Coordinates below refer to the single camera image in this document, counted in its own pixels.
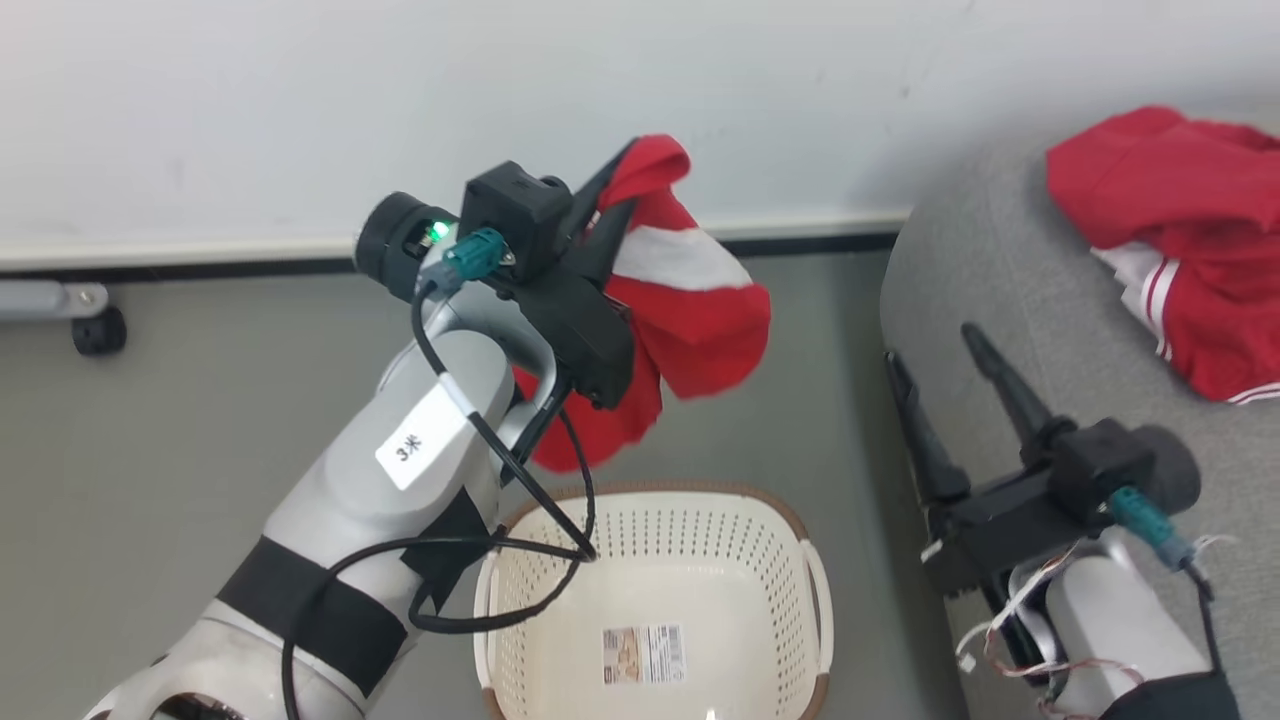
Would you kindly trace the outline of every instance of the basket handle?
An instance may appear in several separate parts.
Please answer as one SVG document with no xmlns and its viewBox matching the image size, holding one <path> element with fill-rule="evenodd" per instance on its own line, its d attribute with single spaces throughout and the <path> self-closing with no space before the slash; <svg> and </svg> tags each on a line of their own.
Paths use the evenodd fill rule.
<svg viewBox="0 0 1280 720">
<path fill-rule="evenodd" d="M 809 578 L 817 592 L 818 601 L 818 674 L 831 673 L 831 660 L 836 653 L 836 625 L 832 620 L 831 583 L 827 580 L 827 568 L 818 556 L 818 548 L 809 541 L 800 541 L 804 551 L 804 564 L 809 568 Z"/>
<path fill-rule="evenodd" d="M 497 552 L 489 552 L 480 564 L 480 575 L 476 578 L 476 602 L 471 609 L 472 618 L 484 618 L 489 614 L 489 588 L 493 584 L 493 570 L 498 560 Z M 493 687 L 489 678 L 489 633 L 476 633 L 471 635 L 471 648 L 476 656 L 476 678 L 480 680 L 480 689 L 488 691 Z"/>
</svg>

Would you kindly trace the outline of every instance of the gray cushion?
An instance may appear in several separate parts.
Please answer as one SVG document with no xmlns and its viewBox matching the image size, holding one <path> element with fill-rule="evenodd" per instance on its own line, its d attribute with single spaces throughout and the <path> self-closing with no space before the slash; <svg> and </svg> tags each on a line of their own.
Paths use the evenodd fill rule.
<svg viewBox="0 0 1280 720">
<path fill-rule="evenodd" d="M 1228 676 L 1247 719 L 1280 717 L 1280 401 L 1210 404 L 1156 356 L 1120 286 L 1046 193 L 1048 145 L 988 149 L 916 206 L 884 281 L 886 342 L 909 361 L 940 436 L 975 480 L 1015 468 L 1018 442 L 964 350 L 964 320 L 980 323 L 1053 410 L 1180 434 L 1204 479 L 1199 503 L 1176 524 L 1188 538 L 1243 539 L 1204 556 L 1221 596 L 1213 607 Z M 1130 550 L 1199 642 L 1189 583 L 1138 543 Z M 989 619 L 977 596 L 948 603 L 948 614 L 956 635 Z M 984 665 L 964 685 L 974 720 L 1039 717 L 1029 689 Z"/>
</svg>

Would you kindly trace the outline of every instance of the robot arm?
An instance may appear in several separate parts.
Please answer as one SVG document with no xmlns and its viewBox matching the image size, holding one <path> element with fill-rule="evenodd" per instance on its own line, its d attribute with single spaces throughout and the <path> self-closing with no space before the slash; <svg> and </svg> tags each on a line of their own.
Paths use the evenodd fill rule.
<svg viewBox="0 0 1280 720">
<path fill-rule="evenodd" d="M 1238 719 L 1215 646 L 1212 592 L 1166 516 L 1199 498 L 1190 451 L 1164 428 L 1130 432 L 1107 419 L 1082 429 L 1052 415 L 977 325 L 963 332 L 1021 441 L 1023 468 L 980 491 L 947 457 L 906 364 L 886 355 L 929 530 L 925 575 L 948 597 L 980 591 L 995 614 L 965 635 L 961 667 L 972 670 L 965 647 L 982 638 L 997 671 L 1044 689 L 1047 717 Z M 1121 528 L 1194 580 L 1212 662 L 1137 571 Z M 989 653 L 997 634 L 1014 666 Z"/>
<path fill-rule="evenodd" d="M 492 539 L 499 489 L 512 470 L 527 478 L 511 456 L 517 464 L 529 457 L 570 392 L 612 407 L 630 383 L 630 328 L 602 290 L 631 205 L 605 210 L 585 236 L 620 158 L 577 196 L 554 178 L 500 165 L 468 184 L 456 233 L 457 218 L 403 193 L 375 209 L 357 242 L 357 266 L 413 300 L 415 311 L 433 290 L 424 269 L 457 261 L 451 268 L 467 270 L 465 247 L 431 242 L 500 232 L 497 268 L 485 268 L 483 282 L 447 288 L 422 324 L 419 345 L 447 375 L 417 346 L 402 352 L 195 625 L 88 719 L 271 720 L 288 716 L 285 697 L 297 700 L 305 720 L 365 716 L 417 642 L 420 606 L 438 611 L 489 544 L 520 542 Z M 531 398 L 516 391 L 513 365 L 539 378 Z M 420 538 L 431 544 L 415 543 Z M 370 552 L 380 546 L 397 552 Z M 581 559 L 575 550 L 548 551 Z M 589 541 L 585 552 L 591 556 Z M 330 568 L 364 555 L 332 582 Z M 291 656 L 292 674 L 282 674 Z"/>
</svg>

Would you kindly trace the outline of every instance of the laundry basket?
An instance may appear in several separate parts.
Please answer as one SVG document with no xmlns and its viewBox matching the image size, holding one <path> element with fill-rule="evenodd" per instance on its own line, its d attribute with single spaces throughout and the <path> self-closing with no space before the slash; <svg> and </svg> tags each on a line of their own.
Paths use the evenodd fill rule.
<svg viewBox="0 0 1280 720">
<path fill-rule="evenodd" d="M 581 488 L 557 493 L 585 521 Z M 571 546 L 544 510 L 511 536 Z M 812 720 L 827 694 L 827 574 L 791 509 L 754 488 L 609 486 L 596 495 L 600 559 L 538 618 L 475 637 L 499 720 Z M 527 607 L 568 562 L 492 552 L 476 616 Z"/>
</svg>

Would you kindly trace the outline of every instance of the product label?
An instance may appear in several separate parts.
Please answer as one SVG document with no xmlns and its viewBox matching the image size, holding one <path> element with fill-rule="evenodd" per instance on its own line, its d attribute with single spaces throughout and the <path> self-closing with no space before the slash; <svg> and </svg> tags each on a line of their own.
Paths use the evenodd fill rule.
<svg viewBox="0 0 1280 720">
<path fill-rule="evenodd" d="M 604 684 L 684 683 L 685 634 L 680 625 L 604 630 Z"/>
</svg>

